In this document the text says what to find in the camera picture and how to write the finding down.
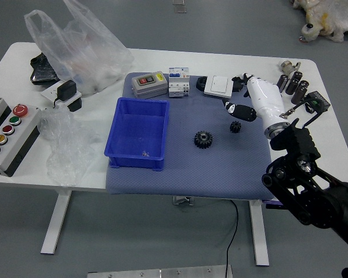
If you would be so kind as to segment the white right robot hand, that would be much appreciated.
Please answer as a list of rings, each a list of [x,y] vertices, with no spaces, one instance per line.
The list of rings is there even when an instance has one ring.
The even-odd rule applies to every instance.
[[[257,117],[261,118],[264,134],[268,139],[272,139],[289,126],[288,120],[281,116],[285,108],[277,85],[254,76],[248,77],[246,74],[235,81],[238,85],[246,86],[245,96],[250,97],[252,106],[234,104],[224,99],[223,105],[231,116],[247,122],[252,122]]]

